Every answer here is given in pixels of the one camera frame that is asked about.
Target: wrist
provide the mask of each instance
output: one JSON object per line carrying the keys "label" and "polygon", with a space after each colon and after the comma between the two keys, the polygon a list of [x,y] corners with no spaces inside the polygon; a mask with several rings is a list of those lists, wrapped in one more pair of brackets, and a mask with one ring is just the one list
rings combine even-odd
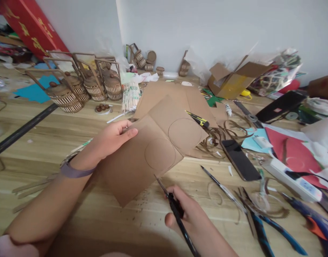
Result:
{"label": "wrist", "polygon": [[99,162],[97,155],[83,149],[70,161],[70,166],[75,170],[83,171],[95,168]]}

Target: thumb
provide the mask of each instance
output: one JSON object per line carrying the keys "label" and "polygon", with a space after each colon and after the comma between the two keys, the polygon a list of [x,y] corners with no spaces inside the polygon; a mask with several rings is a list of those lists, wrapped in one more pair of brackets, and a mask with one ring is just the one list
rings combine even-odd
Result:
{"label": "thumb", "polygon": [[126,133],[123,133],[119,136],[119,140],[121,144],[124,144],[131,138],[135,137],[138,134],[138,130],[136,128],[128,130]]}
{"label": "thumb", "polygon": [[[185,229],[188,230],[187,227],[188,227],[189,224],[187,224],[187,222],[185,220],[182,220],[182,222],[183,222],[183,225],[184,225]],[[175,215],[172,212],[168,213],[165,216],[165,225],[169,229],[172,229],[173,231],[175,231],[178,235],[180,235],[183,238],[181,229],[179,228],[179,226],[177,224],[177,221],[176,221],[176,218],[175,218]]]}

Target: pliers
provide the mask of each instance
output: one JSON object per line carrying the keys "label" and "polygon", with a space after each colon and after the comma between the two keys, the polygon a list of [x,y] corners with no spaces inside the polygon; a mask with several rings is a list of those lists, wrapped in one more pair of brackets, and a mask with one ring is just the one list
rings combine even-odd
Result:
{"label": "pliers", "polygon": [[302,246],[284,228],[282,228],[278,223],[274,222],[272,219],[256,213],[256,211],[253,210],[253,208],[250,207],[244,201],[244,199],[248,199],[250,202],[252,202],[249,195],[247,194],[246,190],[243,187],[242,189],[239,188],[239,194],[237,193],[237,195],[239,196],[240,200],[244,204],[245,208],[248,210],[247,218],[250,223],[252,234],[256,239],[258,239],[260,247],[262,248],[266,257],[275,257],[275,255],[270,247],[262,220],[268,223],[278,232],[280,232],[288,240],[288,242],[291,244],[291,246],[294,248],[295,251],[297,251],[301,255],[308,255],[307,252],[302,248]]}

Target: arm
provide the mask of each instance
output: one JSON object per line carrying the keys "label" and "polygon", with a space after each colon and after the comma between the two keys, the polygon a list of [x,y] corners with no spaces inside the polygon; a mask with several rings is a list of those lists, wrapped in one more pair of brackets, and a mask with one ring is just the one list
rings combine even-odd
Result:
{"label": "arm", "polygon": [[[178,186],[169,187],[167,191],[174,194],[184,209],[182,222],[201,256],[238,257],[194,199]],[[165,225],[183,237],[173,213],[165,216]]]}
{"label": "arm", "polygon": [[[122,134],[130,125],[128,120],[110,124],[71,160],[70,166],[76,170],[94,168],[100,160],[114,153],[138,133],[134,128]],[[52,241],[74,208],[90,176],[67,178],[59,173],[12,221],[6,234],[16,244]]]}

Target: wristwatch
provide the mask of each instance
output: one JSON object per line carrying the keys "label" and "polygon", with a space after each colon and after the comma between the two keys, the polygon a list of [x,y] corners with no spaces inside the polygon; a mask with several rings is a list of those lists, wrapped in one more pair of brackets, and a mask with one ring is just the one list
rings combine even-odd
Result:
{"label": "wristwatch", "polygon": [[95,168],[92,168],[90,170],[76,170],[70,166],[70,161],[78,154],[79,152],[75,152],[74,154],[69,155],[61,164],[60,166],[60,172],[68,178],[80,178],[80,177],[86,177],[91,175]]}

